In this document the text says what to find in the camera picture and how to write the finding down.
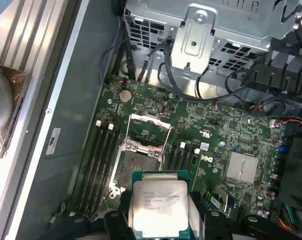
mesh grille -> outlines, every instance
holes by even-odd
[[[164,40],[164,25],[147,20],[134,20],[128,24],[131,41],[139,46],[154,49]]]

screw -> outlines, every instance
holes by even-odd
[[[253,216],[250,216],[250,217],[248,217],[247,218],[250,222],[252,222],[252,223],[256,223],[257,222],[257,219],[256,219],[256,217],[253,217]]]
[[[211,212],[211,215],[212,215],[212,216],[215,216],[215,217],[220,216],[220,214],[219,214],[217,211],[213,211],[213,212]]]
[[[195,16],[195,21],[199,24],[204,23],[204,15],[203,14],[198,14]]]

heatsink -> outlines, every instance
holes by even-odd
[[[258,159],[232,152],[227,165],[226,177],[246,183],[254,183]]]

ventilation holes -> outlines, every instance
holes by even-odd
[[[212,66],[219,66],[221,62],[222,62],[221,60],[210,58],[209,64]]]
[[[230,59],[228,62],[226,62],[223,66],[223,68],[230,69],[232,71],[236,71],[239,69],[242,69],[246,63],[243,63],[241,61],[237,61],[234,59]]]
[[[164,25],[162,24],[149,22],[147,20],[134,20],[128,23],[128,25],[131,41],[139,46],[154,49],[163,42],[163,37],[161,36],[164,36]],[[157,42],[151,42],[150,36],[152,36],[152,39],[157,39]]]

gray metal panel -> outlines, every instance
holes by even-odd
[[[119,19],[111,14],[110,7],[110,2],[103,0],[82,0],[30,156],[30,166],[8,234],[10,239],[15,236],[31,239],[42,233],[49,216],[72,193],[102,89],[97,77],[99,60],[105,49],[119,37]],[[59,139],[54,153],[46,155],[54,128],[61,128]],[[37,215],[39,219],[32,221],[37,208],[42,208]]]
[[[286,1],[276,0],[128,0],[132,15],[180,26],[191,6],[216,12],[215,27],[252,38],[283,38],[295,23],[295,15],[281,22]],[[290,0],[291,11],[302,1]]]

